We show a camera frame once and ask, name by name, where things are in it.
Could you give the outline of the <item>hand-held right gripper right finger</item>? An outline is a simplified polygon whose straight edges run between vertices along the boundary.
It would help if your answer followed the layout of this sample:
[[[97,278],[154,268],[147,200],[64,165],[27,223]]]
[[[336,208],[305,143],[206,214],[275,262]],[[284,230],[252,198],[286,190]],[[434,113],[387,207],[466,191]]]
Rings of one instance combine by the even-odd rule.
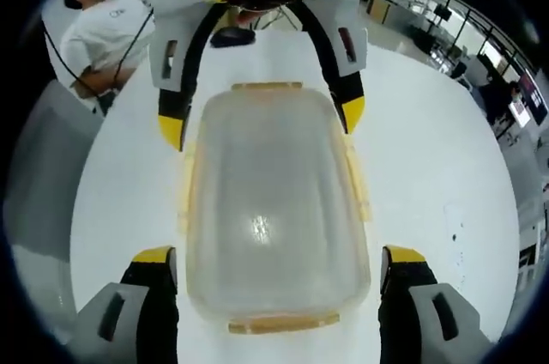
[[[414,249],[383,248],[380,297],[382,363],[481,363],[492,348],[474,306]]]

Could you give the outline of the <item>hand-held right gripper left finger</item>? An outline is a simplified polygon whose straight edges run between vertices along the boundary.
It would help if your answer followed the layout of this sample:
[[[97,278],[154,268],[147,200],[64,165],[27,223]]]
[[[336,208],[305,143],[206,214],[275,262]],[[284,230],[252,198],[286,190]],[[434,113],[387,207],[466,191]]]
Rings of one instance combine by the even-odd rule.
[[[119,282],[107,283],[78,312],[75,361],[176,363],[177,295],[176,249],[138,253]]]

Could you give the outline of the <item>person's left hand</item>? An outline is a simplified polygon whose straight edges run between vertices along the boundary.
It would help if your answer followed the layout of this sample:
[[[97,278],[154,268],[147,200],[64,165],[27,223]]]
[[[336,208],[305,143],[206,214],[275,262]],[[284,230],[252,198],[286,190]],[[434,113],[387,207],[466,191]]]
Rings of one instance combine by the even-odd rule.
[[[236,22],[239,26],[246,26],[253,22],[255,19],[260,18],[263,15],[263,12],[259,11],[250,11],[247,9],[242,9],[238,12]]]

